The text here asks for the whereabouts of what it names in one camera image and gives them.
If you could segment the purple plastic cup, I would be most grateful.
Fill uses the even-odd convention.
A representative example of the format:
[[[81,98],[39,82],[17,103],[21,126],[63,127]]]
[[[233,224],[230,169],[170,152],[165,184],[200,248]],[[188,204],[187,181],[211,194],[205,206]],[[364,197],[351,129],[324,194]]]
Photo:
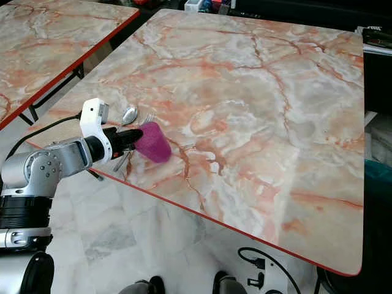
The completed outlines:
[[[143,134],[135,142],[135,149],[151,162],[157,164],[168,162],[172,151],[160,126],[155,121],[149,121],[143,123],[139,129]]]

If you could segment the white and blue box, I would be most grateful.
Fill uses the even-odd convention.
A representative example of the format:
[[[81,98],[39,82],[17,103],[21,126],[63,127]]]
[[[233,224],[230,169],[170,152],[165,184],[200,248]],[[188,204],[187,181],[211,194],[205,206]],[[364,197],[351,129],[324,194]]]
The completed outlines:
[[[212,0],[186,0],[184,11],[186,12],[212,12]]]

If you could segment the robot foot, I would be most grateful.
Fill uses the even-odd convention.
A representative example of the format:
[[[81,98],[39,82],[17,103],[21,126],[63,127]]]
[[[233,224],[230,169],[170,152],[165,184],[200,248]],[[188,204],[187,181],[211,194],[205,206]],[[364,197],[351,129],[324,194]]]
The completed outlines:
[[[247,294],[246,289],[226,271],[215,273],[212,294]]]
[[[166,294],[163,279],[153,276],[148,280],[139,280],[132,285],[127,285],[118,294]]]

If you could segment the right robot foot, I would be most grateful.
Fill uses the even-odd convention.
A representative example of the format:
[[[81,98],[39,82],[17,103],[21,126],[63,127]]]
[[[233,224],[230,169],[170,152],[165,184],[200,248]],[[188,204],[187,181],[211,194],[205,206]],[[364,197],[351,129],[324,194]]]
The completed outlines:
[[[247,294],[246,289],[226,271],[215,273],[212,294]]]

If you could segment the small marble-pattern table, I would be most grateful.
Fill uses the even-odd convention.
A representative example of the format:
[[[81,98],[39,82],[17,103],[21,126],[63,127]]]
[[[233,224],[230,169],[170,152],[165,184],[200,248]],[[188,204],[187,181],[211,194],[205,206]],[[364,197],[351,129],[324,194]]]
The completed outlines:
[[[85,0],[11,0],[0,6],[0,129],[139,13]]]

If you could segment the silver metal spoon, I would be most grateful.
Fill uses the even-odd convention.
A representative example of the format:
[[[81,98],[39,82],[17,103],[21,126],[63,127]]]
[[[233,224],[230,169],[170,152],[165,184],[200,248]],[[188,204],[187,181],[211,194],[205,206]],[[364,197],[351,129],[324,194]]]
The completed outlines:
[[[132,123],[134,123],[135,120],[137,120],[139,116],[139,111],[136,106],[129,106],[125,113],[123,114],[121,118],[121,126],[129,126]],[[125,164],[126,160],[128,159],[129,153],[123,154],[119,159],[118,162],[115,164],[114,168],[112,171],[114,173],[117,173],[121,167]]]

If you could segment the black cabinet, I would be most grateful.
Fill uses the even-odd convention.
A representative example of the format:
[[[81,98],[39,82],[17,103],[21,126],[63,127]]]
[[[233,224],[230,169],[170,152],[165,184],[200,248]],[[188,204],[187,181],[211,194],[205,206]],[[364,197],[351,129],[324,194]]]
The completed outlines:
[[[392,0],[232,0],[235,10],[264,20],[353,31],[392,28]]]

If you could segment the large marble-pattern table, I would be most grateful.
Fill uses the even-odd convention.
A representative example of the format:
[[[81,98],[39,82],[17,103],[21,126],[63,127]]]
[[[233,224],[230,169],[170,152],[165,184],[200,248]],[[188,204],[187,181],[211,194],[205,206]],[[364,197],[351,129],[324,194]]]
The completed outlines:
[[[154,115],[171,159],[98,173],[328,271],[361,271],[364,56],[360,34],[161,9],[34,124],[100,98],[118,125]]]

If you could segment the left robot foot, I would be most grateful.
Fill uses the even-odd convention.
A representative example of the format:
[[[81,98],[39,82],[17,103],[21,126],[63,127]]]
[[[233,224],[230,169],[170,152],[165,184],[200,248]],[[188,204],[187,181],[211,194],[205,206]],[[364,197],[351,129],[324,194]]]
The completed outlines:
[[[148,280],[139,280],[132,285],[127,285],[118,294],[166,294],[163,279],[153,276]]]

